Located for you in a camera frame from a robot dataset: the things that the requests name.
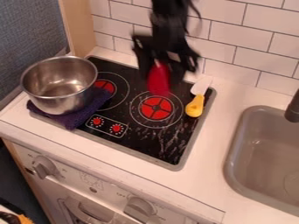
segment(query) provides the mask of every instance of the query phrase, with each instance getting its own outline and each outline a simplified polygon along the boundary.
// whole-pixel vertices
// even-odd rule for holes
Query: wooden board
[[[59,7],[73,55],[87,56],[96,46],[89,1],[59,0]]]

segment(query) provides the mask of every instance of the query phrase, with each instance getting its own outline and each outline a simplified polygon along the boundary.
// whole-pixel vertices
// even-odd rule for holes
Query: gray sink
[[[299,123],[283,114],[264,106],[245,110],[224,173],[237,193],[299,216]]]

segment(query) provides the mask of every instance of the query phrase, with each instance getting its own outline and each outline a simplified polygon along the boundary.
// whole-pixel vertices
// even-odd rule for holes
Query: stovetop
[[[117,150],[176,170],[199,132],[214,91],[205,95],[205,112],[199,118],[185,114],[192,99],[192,84],[182,81],[168,97],[152,95],[137,69],[114,62],[88,58],[99,71],[95,85],[112,97],[75,133]]]

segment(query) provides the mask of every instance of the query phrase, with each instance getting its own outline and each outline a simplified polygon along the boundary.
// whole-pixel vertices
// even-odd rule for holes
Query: purple cloth
[[[95,94],[97,96],[94,97],[93,101],[89,105],[82,110],[68,115],[49,115],[37,108],[32,101],[27,102],[27,108],[35,114],[50,118],[56,123],[63,125],[67,130],[74,130],[83,124],[111,97],[111,94],[107,90],[100,88],[97,88]]]

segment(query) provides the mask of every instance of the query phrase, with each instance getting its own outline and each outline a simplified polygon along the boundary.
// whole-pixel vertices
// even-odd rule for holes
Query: stainless steel bowl
[[[64,115],[84,108],[93,99],[97,69],[73,56],[42,60],[22,74],[21,85],[42,111]]]

